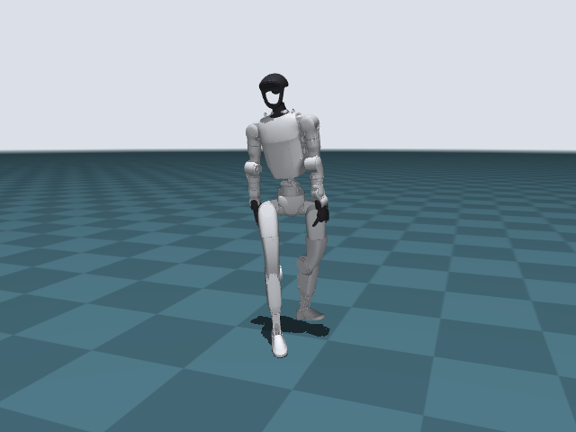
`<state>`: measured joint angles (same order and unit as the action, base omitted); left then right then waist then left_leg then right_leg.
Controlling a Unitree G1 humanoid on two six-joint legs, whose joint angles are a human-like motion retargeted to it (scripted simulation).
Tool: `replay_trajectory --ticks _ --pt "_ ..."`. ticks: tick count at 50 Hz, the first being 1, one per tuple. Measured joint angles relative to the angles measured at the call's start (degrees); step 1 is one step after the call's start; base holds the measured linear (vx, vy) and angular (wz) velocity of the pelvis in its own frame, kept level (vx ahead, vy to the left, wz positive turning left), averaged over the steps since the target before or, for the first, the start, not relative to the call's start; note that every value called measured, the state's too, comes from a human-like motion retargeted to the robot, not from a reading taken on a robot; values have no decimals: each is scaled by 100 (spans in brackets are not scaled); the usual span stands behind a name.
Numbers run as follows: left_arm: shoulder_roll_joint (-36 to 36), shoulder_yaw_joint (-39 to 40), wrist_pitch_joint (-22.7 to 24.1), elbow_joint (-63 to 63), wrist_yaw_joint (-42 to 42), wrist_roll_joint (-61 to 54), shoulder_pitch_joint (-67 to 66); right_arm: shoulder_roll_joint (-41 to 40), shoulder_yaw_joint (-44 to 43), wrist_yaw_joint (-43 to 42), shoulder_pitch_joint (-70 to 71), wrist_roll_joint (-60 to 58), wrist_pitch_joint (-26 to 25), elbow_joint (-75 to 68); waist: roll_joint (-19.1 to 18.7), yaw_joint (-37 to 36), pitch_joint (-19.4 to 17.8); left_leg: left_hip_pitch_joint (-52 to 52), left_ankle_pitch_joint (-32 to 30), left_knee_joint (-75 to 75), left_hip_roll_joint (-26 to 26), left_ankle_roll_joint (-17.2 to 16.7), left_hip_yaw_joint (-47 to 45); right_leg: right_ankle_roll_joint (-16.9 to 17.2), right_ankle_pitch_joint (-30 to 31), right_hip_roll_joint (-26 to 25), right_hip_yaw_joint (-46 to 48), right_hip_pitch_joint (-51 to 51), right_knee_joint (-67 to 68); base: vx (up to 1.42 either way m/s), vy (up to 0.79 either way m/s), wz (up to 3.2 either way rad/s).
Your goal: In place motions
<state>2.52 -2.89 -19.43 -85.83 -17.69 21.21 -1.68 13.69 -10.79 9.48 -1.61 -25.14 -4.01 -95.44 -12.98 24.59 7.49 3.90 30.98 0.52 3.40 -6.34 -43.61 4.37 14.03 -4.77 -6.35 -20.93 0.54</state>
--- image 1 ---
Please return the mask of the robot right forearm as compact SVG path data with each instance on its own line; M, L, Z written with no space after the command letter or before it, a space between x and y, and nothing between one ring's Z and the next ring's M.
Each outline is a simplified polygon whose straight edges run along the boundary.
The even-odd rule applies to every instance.
M245 167L244 167L245 169ZM246 173L246 172L245 172ZM256 200L257 204L259 206L259 204L261 203L261 197L260 197L260 175L250 175L247 174L247 181L248 181L248 194L249 194L249 204L251 205L251 201L252 200Z

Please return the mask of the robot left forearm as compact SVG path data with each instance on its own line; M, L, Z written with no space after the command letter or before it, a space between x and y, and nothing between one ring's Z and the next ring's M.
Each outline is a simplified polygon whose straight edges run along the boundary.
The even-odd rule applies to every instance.
M324 171L320 157L316 158L316 168L317 171L310 173L310 184L311 184L310 194L314 199L314 202L316 200L320 201L322 208L329 202L329 200L325 195L323 184Z

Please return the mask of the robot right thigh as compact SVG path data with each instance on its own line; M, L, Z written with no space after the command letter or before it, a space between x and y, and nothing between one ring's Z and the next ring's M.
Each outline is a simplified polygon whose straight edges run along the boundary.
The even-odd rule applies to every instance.
M265 272L277 274L279 282L283 280L282 268L279 264L279 222L277 199L262 203L258 208L258 226L262 240Z

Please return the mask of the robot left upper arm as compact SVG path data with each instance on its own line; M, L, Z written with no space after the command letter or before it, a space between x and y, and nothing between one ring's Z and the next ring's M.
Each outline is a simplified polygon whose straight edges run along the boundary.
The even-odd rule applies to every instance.
M305 131L305 141L309 156L304 160L308 171L317 171L316 158L320 157L320 121L313 114L299 114L297 120L300 128Z

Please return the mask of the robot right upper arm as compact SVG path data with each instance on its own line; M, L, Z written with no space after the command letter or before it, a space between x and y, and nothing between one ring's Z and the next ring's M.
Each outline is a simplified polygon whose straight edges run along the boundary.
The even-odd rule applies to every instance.
M259 121L249 124L246 128L249 161L245 164L245 172L253 176L257 176L262 172L260 162L261 141L257 130L258 123Z

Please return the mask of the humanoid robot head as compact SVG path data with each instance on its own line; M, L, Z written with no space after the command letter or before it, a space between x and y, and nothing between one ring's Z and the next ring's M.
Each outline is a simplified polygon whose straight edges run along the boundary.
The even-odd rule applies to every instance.
M270 74L263 78L259 84L263 99L265 104L273 109L273 113L270 117L277 118L287 114L289 111L285 108L283 103L284 88L288 86L286 78L280 74ZM277 103L269 103L266 99L266 92L272 91L273 94L279 94L279 100ZM286 113L281 113L280 111L287 110Z

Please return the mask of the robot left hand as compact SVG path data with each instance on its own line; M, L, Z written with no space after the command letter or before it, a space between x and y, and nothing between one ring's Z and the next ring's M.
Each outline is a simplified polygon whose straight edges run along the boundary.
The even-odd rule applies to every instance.
M324 207L321 208L320 201L316 200L315 207L316 210L318 210L318 213L317 213L317 219L313 223L312 227L315 227L318 222L323 222L324 220L326 220L327 222L329 220L328 204L326 204Z

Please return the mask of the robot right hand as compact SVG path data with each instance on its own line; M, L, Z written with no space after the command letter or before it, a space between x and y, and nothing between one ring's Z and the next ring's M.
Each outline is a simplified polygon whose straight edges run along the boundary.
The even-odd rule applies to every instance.
M261 203L259 204L259 206L258 206L256 200L252 200L250 203L251 203L251 210L254 210L255 220L256 220L256 224L257 224L257 226L258 226L257 213L258 213L258 208L259 208L259 206L261 205ZM259 227L259 226L258 226L258 227Z

